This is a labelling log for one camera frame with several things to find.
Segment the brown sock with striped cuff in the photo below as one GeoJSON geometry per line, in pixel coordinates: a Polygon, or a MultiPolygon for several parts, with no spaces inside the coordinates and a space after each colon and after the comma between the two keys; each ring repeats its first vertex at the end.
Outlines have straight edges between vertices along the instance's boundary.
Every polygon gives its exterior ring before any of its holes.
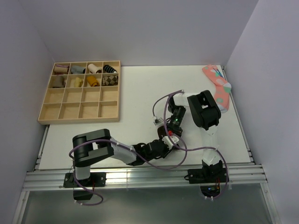
{"type": "Polygon", "coordinates": [[[162,140],[165,136],[168,136],[170,135],[169,134],[169,129],[168,127],[164,127],[164,125],[160,126],[158,129],[157,129],[157,134],[158,134],[158,137],[160,140],[162,140]]]}

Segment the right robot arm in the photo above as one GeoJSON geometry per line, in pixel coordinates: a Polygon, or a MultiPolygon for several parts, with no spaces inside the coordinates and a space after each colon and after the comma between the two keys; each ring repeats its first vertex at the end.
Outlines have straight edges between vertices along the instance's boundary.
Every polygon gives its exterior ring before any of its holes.
{"type": "Polygon", "coordinates": [[[177,91],[168,97],[164,110],[168,110],[172,116],[169,123],[164,123],[165,133],[170,142],[180,150],[185,152],[202,151],[202,176],[207,182],[214,181],[220,172],[223,171],[224,159],[218,150],[216,138],[217,127],[221,118],[221,112],[210,91],[205,90],[200,93],[185,93],[177,91]],[[182,133],[181,123],[189,108],[194,124],[200,130],[203,145],[196,148],[181,148],[177,146],[169,131],[179,141],[183,141],[178,134],[182,133]]]}

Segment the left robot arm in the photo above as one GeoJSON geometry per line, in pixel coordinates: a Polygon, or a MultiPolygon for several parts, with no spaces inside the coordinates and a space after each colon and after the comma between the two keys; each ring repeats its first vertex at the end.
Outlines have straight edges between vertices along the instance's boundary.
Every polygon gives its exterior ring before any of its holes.
{"type": "Polygon", "coordinates": [[[104,159],[113,158],[129,166],[140,166],[153,159],[165,158],[174,148],[168,136],[147,144],[125,145],[116,141],[108,129],[76,135],[72,144],[70,157],[74,161],[74,181],[79,186],[90,183],[91,165],[104,159]]]}

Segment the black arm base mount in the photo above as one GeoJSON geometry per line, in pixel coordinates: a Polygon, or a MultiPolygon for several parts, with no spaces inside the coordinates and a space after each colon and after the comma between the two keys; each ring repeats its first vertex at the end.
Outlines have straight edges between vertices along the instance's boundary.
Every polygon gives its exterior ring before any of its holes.
{"type": "Polygon", "coordinates": [[[225,183],[229,181],[225,168],[218,173],[208,173],[203,168],[189,169],[184,179],[190,184],[225,183]]]}

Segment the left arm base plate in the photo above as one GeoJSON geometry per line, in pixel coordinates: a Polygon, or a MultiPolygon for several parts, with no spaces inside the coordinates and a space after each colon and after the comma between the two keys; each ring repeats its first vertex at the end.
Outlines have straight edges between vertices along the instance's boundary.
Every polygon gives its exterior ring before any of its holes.
{"type": "MultiPolygon", "coordinates": [[[[78,180],[84,187],[104,187],[106,184],[105,172],[90,173],[90,177],[84,180],[78,180]]],[[[66,173],[64,177],[64,188],[77,188],[79,185],[74,181],[73,172],[66,173]]]]}

